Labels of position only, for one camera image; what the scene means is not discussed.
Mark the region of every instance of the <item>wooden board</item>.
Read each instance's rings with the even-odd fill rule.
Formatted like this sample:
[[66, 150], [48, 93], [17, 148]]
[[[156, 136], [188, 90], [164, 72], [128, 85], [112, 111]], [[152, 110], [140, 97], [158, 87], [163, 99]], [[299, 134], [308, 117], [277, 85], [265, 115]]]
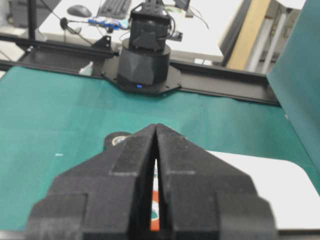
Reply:
[[244, 70], [257, 39], [271, 0], [252, 0], [239, 37], [227, 64], [230, 69]]

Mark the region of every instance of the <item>black cylindrical base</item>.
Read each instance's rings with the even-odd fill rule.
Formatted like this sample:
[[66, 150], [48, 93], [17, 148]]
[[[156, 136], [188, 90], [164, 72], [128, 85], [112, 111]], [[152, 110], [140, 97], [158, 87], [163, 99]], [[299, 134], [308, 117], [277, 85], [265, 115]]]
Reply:
[[156, 85], [167, 80], [171, 49], [156, 52], [129, 48], [129, 39], [122, 44], [117, 80], [144, 86]]

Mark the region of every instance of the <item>green cutting mat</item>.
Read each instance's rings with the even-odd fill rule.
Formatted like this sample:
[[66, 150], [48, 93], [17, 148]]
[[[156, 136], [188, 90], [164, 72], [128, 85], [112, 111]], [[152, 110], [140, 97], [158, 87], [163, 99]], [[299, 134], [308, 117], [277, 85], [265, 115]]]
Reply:
[[207, 150], [295, 162], [320, 191], [280, 107], [184, 92], [141, 96], [104, 80], [13, 67], [0, 80], [0, 229], [23, 230], [53, 178], [101, 152], [107, 134], [151, 123]]

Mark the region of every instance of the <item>keyboard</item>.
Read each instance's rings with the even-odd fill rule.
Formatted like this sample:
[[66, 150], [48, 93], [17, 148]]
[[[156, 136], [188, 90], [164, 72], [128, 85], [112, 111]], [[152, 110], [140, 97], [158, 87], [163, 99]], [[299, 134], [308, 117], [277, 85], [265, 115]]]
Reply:
[[99, 8], [98, 16], [113, 19], [125, 19], [131, 0], [105, 0]]

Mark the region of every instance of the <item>black cable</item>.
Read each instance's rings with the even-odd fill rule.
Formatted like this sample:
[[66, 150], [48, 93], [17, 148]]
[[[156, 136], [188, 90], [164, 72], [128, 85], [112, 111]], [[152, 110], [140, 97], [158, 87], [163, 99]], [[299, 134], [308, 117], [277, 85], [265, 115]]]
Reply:
[[198, 9], [196, 9], [194, 6], [189, 5], [189, 8], [192, 8], [193, 10], [195, 10], [200, 15], [200, 17], [203, 18], [201, 12]]
[[124, 34], [122, 34], [120, 37], [119, 37], [119, 40], [122, 42], [123, 40], [121, 39], [124, 35], [130, 33], [129, 31], [126, 31]]
[[61, 20], [61, 18], [60, 18], [57, 14], [54, 13], [54, 11], [45, 3], [44, 0], [40, 0], [40, 1], [41, 1], [42, 4], [46, 7], [46, 9], [49, 10], [49, 12], [51, 12], [51, 13], [52, 13], [53, 15], [55, 15], [59, 20]]
[[189, 8], [189, 11], [190, 11], [196, 18], [200, 19], [200, 20], [206, 25], [206, 28], [210, 30], [208, 23], [207, 23], [202, 17], [196, 15], [195, 12], [192, 11], [190, 8]]
[[7, 54], [5, 54], [3, 51], [0, 50], [0, 54], [5, 56], [5, 58], [8, 59], [10, 62], [13, 62], [13, 60]]
[[96, 26], [96, 29], [98, 29], [99, 33], [101, 34], [102, 37], [104, 37], [104, 34], [100, 31], [100, 28], [98, 25], [95, 25]]
[[175, 19], [174, 19], [172, 16], [170, 16], [170, 18], [171, 18], [171, 20], [172, 20], [172, 22], [173, 22], [173, 28], [172, 28], [171, 34], [169, 34], [169, 35], [166, 36], [166, 37], [157, 38], [157, 40], [170, 39], [170, 38], [174, 35], [174, 33], [175, 33], [175, 31], [176, 31], [176, 21], [175, 21]]
[[[59, 17], [57, 14], [54, 13], [54, 11], [45, 3], [44, 0], [40, 0], [42, 2], [42, 4], [53, 14], [55, 15], [60, 21], [62, 20], [61, 17]], [[68, 29], [72, 34], [76, 34], [78, 35], [81, 39], [83, 39], [85, 42], [87, 42], [88, 44], [90, 44], [90, 46], [92, 46], [93, 44], [86, 38], [84, 38], [79, 32], [76, 32], [72, 27], [68, 26], [68, 24], [66, 24], [66, 29]]]
[[99, 15], [99, 12], [100, 12], [100, 8], [101, 8], [101, 4], [102, 4], [102, 0], [100, 0], [100, 3], [99, 3], [99, 8], [98, 8], [98, 11], [96, 11], [96, 15], [95, 15], [95, 18], [98, 17]]

